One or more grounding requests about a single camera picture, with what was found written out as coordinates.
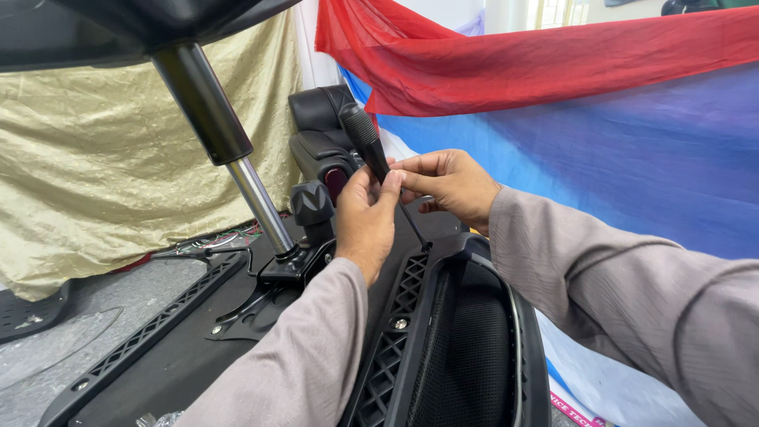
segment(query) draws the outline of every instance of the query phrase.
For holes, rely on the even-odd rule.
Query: backdrop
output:
[[[287,208],[300,175],[287,145],[293,11],[204,50]],[[0,74],[0,201],[0,282],[29,300],[253,216],[150,63]]]

